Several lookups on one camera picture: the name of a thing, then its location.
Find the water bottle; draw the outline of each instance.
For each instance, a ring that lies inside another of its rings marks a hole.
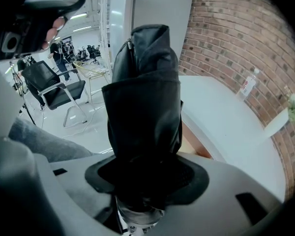
[[[244,101],[249,93],[252,91],[254,86],[257,83],[257,75],[259,73],[259,69],[255,68],[252,76],[248,76],[245,82],[242,84],[240,90],[237,93],[237,98],[240,101]]]

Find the office chair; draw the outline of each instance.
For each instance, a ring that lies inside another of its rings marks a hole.
[[[91,63],[95,63],[96,62],[95,52],[93,52],[92,47],[90,45],[88,45],[87,50],[89,53],[89,58],[94,59]]]
[[[84,46],[82,46],[82,61],[85,61],[88,57],[87,51],[85,50]]]
[[[92,51],[95,53],[95,57],[99,57],[100,56],[100,51],[97,50],[94,45],[92,45]]]
[[[74,82],[69,85],[65,85],[60,82],[60,76],[66,73],[73,72],[75,73],[79,81]],[[45,103],[47,104],[50,110],[54,110],[57,107],[60,107],[66,103],[72,102],[74,106],[68,108],[67,113],[64,118],[63,127],[68,128],[75,126],[79,123],[87,122],[87,116],[81,109],[81,107],[76,103],[77,99],[81,98],[81,94],[84,91],[87,95],[87,101],[83,104],[89,102],[89,95],[85,90],[85,81],[81,80],[80,75],[77,69],[69,70],[60,74],[56,74],[46,63],[45,61],[40,61],[31,66],[28,66],[22,71],[22,76],[26,78],[39,92],[39,96],[42,96]],[[65,126],[68,114],[71,108],[78,108],[82,115],[83,120],[75,124]]]

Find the desk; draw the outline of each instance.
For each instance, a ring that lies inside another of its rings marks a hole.
[[[283,166],[254,112],[212,77],[180,76],[179,80],[182,120],[212,158],[243,170],[283,201]]]

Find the hand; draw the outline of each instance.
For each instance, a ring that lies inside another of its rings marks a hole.
[[[47,50],[49,48],[50,42],[56,37],[58,30],[64,26],[64,18],[57,18],[54,21],[53,27],[47,31],[45,42],[42,44],[41,48]]]

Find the chair backrest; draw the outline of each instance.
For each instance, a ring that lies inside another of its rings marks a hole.
[[[87,51],[85,49],[83,50],[83,57],[87,57]]]
[[[22,71],[22,76],[38,91],[60,82],[59,76],[46,64],[45,61],[36,62]]]
[[[91,56],[91,53],[93,53],[92,47],[91,46],[88,46],[87,47],[87,50],[88,50],[89,56]]]

